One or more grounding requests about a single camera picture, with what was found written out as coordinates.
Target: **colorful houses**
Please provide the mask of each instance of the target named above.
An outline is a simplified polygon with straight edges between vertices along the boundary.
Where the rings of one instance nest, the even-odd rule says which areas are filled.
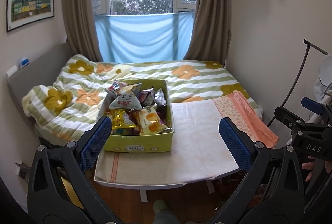
[[[12,2],[12,14],[19,14],[35,9],[51,7],[51,0],[14,0]]]
[[[23,0],[14,0],[12,11],[14,14],[18,14],[22,10]]]

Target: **blue object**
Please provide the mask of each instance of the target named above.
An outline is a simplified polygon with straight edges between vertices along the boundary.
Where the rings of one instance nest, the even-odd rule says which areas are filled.
[[[104,62],[182,60],[188,50],[194,13],[95,16]]]
[[[83,171],[93,167],[111,132],[112,121],[106,117],[81,151],[79,166]]]
[[[225,118],[219,122],[219,134],[241,170],[251,169],[251,154]]]
[[[26,65],[30,63],[30,60],[28,58],[21,58],[19,63],[19,69],[24,68]]]
[[[323,114],[323,107],[320,103],[314,101],[314,100],[311,100],[310,98],[308,97],[304,97],[302,100],[301,100],[301,104],[304,108],[307,108],[308,110],[314,112],[315,114]]]

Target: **white fan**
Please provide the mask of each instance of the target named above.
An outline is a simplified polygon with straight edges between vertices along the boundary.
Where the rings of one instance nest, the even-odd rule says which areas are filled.
[[[319,79],[324,86],[332,83],[332,55],[327,55],[319,67]]]

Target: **wooden floor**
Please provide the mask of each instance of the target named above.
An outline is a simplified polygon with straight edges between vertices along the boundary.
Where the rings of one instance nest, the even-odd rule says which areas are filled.
[[[105,187],[93,180],[91,183],[113,212],[127,223],[152,224],[153,203],[158,199],[167,202],[180,223],[204,223],[212,217],[221,199],[215,182],[213,194],[209,194],[205,181],[187,184],[178,189],[148,190],[148,202],[141,202],[139,190]]]

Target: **screw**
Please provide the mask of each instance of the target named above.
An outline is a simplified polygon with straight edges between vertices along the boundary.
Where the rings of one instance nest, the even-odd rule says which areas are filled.
[[[40,145],[37,147],[37,150],[38,151],[43,151],[45,149],[45,146],[44,145]]]
[[[70,141],[68,144],[67,144],[67,147],[69,147],[69,148],[72,148],[72,147],[74,147],[75,146],[75,142],[74,141]]]
[[[263,144],[262,142],[257,142],[257,143],[255,143],[255,146],[256,146],[257,148],[263,148],[263,147],[264,147],[264,144]]]
[[[289,145],[289,146],[287,146],[287,147],[286,147],[286,149],[287,149],[287,151],[289,151],[289,152],[293,152],[293,151],[294,151],[294,148],[293,148],[293,147],[291,147],[290,145]]]

